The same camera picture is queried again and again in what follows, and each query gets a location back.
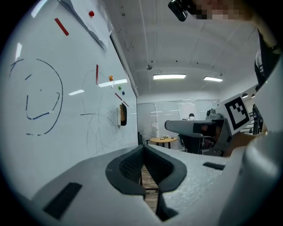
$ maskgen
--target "ceiling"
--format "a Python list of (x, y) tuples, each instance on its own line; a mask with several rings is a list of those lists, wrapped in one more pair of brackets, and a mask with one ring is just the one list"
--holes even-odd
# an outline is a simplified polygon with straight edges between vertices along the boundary
[[(196, 20), (180, 22), (169, 0), (104, 0), (123, 48), (138, 94), (215, 91), (255, 76), (258, 34), (247, 22)], [(145, 33), (142, 21), (144, 18)], [(153, 80), (153, 75), (185, 73), (185, 79)], [(205, 76), (220, 77), (221, 83)]]

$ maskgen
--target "red magnet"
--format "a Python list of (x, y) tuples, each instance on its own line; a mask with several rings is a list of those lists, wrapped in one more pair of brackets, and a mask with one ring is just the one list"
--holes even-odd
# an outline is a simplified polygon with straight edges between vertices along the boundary
[(93, 11), (89, 11), (89, 13), (88, 13), (91, 17), (93, 17), (94, 16), (94, 12)]

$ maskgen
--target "round table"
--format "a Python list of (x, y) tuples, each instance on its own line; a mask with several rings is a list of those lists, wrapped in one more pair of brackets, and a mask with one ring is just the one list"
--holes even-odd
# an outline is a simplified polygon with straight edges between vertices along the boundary
[(178, 138), (176, 138), (176, 137), (174, 137), (173, 139), (171, 137), (170, 138), (165, 138), (165, 139), (160, 139), (160, 138), (162, 138), (162, 137), (154, 137), (154, 138), (151, 138), (149, 140), (151, 142), (155, 142), (158, 146), (159, 146), (159, 143), (162, 143), (162, 147), (164, 147), (165, 143), (168, 143), (168, 148), (169, 149), (171, 149), (170, 142), (178, 140)]

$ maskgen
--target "black rubber pad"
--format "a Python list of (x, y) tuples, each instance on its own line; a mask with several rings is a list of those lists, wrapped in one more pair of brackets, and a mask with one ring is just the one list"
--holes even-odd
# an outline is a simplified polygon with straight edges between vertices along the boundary
[(216, 163), (212, 163), (212, 162), (205, 162), (203, 164), (203, 166), (209, 167), (209, 168), (213, 168), (213, 169), (218, 169), (218, 170), (224, 170), (225, 165), (220, 165), (220, 164), (216, 164)]
[(43, 210), (59, 220), (81, 187), (78, 183), (69, 183)]

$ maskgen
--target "floor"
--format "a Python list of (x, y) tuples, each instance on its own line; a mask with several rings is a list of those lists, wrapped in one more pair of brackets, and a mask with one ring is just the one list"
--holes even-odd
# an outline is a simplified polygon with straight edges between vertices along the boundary
[[(144, 188), (157, 188), (156, 183), (150, 176), (147, 168), (143, 166), (141, 170), (142, 186)], [(145, 202), (149, 205), (152, 211), (155, 213), (157, 207), (158, 191), (147, 190), (145, 196)]]

